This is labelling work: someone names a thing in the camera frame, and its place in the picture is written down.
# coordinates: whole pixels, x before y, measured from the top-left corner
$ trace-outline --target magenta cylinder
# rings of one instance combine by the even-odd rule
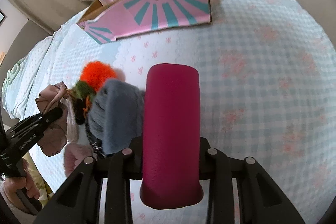
[[[153,66],[144,104],[142,202],[154,209],[171,209],[201,201],[199,153],[197,70],[175,64]]]

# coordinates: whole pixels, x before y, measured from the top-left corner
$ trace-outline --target orange pom-pom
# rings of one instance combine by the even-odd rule
[[[108,78],[117,78],[117,73],[110,65],[100,61],[88,63],[80,76],[80,80],[87,82],[95,92],[98,92]]]

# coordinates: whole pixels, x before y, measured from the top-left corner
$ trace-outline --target pink box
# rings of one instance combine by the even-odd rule
[[[103,0],[78,25],[99,44],[171,27],[211,22],[209,0]]]

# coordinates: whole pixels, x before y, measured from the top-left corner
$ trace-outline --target gray plush toy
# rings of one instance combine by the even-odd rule
[[[102,141],[105,155],[127,148],[142,135],[144,91],[109,79],[98,91],[88,113],[91,133]]]

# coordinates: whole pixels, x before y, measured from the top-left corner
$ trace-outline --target bed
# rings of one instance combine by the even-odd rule
[[[13,80],[16,89],[11,90],[13,98],[22,98],[20,105],[6,107],[21,119],[36,113],[35,98],[40,90],[62,80],[71,87],[91,60],[122,69],[126,81],[140,88],[145,88],[148,69],[156,63],[191,65],[200,73],[203,136],[229,156],[256,157],[306,223],[317,223],[336,195],[335,49],[295,0],[211,0],[211,5],[211,26],[167,30],[103,46],[75,25],[83,12],[78,13],[29,52],[23,67],[30,71],[19,71]],[[265,17],[265,9],[272,13]],[[305,32],[306,37],[298,36]],[[56,190],[65,179],[63,155],[46,158],[38,147],[30,153]],[[138,187],[133,182],[135,223],[161,223],[173,217],[142,206]],[[185,208],[169,220],[201,223],[205,202]]]

